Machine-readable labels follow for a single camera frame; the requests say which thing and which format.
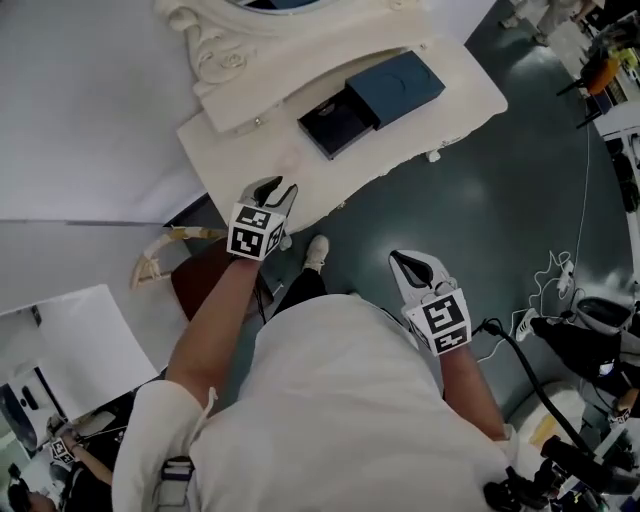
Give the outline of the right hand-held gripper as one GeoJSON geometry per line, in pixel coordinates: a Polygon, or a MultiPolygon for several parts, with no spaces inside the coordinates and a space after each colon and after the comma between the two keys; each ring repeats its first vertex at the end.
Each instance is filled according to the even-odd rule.
{"type": "Polygon", "coordinates": [[[389,266],[404,301],[401,309],[409,331],[433,356],[471,341],[471,319],[463,291],[435,256],[394,250],[389,266]]]}

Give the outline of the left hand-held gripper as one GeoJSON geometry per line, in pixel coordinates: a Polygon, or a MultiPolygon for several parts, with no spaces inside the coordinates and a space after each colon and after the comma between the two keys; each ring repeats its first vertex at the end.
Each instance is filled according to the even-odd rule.
{"type": "Polygon", "coordinates": [[[296,184],[291,185],[277,201],[269,202],[282,181],[282,176],[270,176],[244,189],[232,210],[227,236],[229,254],[263,261],[279,245],[299,191],[296,184]]]}

